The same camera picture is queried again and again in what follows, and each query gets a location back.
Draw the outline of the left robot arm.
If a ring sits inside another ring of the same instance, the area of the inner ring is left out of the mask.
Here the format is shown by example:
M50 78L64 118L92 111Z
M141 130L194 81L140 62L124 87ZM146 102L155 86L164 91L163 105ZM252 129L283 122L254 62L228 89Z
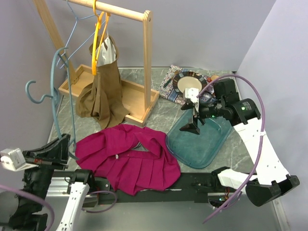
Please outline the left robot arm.
M22 151L19 148L7 148L1 151L1 166L24 174L22 189L0 187L2 231L49 231L52 228L55 210L48 198L55 191L52 187L55 172L67 167L69 146L70 135L63 134L37 149ZM68 200L58 226L60 231L74 229L87 194L96 187L93 172L75 170L66 187Z

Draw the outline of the teal plastic hanger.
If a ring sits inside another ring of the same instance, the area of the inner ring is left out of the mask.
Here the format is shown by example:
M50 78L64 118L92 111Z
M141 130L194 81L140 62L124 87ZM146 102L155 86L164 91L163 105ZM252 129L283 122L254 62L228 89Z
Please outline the teal plastic hanger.
M68 80L69 84L71 83L71 80L70 80L71 71L69 70L69 63L68 63L69 58L66 55L67 49L68 49L67 47L61 47L55 52L55 54L53 56L53 60L52 60L52 63L51 63L51 72L50 72L50 89L51 89L50 94L43 94L39 100L35 100L30 94L29 87L30 87L31 84L36 83L36 81L30 80L26 83L26 86L25 86L26 95L32 103L41 104L44 101L45 98L49 98L51 100L51 110L52 110L52 116L53 116L53 123L54 123L54 126L56 128L58 138L60 138L62 136L61 131L60 131L60 127L59 127L57 113L56 113L56 106L58 106L59 103L60 103L60 94L59 94L59 91L54 87L54 71L55 71L55 68L57 66L56 59L57 59L57 57L59 57L59 59L63 62L63 66L66 67L66 79ZM72 131L73 131L73 137L69 141L68 147L73 146L73 152L75 152L76 151L76 144L77 144L77 142L76 142L76 128L75 128L75 116L74 116L74 109L73 109L73 95L72 95L72 88L70 86L69 86L69 94L68 95L69 95L69 100L70 100L71 121L72 121Z

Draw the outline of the magenta garment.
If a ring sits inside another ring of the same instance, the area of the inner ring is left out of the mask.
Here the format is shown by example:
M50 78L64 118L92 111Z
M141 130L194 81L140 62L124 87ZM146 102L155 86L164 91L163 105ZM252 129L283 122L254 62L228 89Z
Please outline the magenta garment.
M76 143L77 164L129 195L148 189L163 191L181 175L166 137L148 127L120 124L106 128Z

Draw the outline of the tan skirt with white lining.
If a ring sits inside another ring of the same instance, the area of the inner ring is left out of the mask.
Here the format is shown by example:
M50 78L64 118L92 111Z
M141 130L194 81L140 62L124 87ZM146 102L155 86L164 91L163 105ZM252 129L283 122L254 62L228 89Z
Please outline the tan skirt with white lining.
M122 85L117 65L118 48L109 36L102 43L100 52L111 50L114 61L97 67L97 74L76 101L76 114L80 117L92 117L101 129L114 127L122 123L130 112L122 103Z

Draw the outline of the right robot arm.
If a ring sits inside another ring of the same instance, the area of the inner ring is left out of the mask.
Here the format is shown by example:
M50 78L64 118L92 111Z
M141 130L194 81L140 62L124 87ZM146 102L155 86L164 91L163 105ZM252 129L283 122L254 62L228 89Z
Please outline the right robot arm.
M298 176L291 175L280 162L266 134L265 111L259 110L251 99L241 100L232 75L224 75L212 81L216 100L201 103L204 90L185 88L185 104L182 110L192 110L189 122L180 128L199 135L198 122L207 118L223 117L228 120L241 137L254 163L249 174L234 171L228 167L214 172L211 187L217 192L226 187L235 189L235 195L246 194L255 206L262 206L299 186Z

